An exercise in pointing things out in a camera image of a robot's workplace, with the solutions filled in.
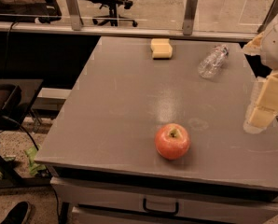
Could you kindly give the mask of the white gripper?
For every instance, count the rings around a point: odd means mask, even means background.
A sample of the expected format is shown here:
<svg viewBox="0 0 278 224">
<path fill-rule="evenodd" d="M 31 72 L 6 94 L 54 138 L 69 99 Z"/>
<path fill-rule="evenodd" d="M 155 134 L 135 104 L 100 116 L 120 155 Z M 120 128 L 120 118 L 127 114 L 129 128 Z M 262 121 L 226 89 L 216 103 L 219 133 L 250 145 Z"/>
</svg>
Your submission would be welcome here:
<svg viewBox="0 0 278 224">
<path fill-rule="evenodd" d="M 261 32 L 243 46 L 243 53 L 250 56 L 260 54 L 261 62 L 272 70 L 278 70 L 278 14 Z M 247 133 L 261 133 L 278 115 L 278 71 L 266 78 L 257 77 L 250 104 L 247 107 L 243 129 Z"/>
</svg>

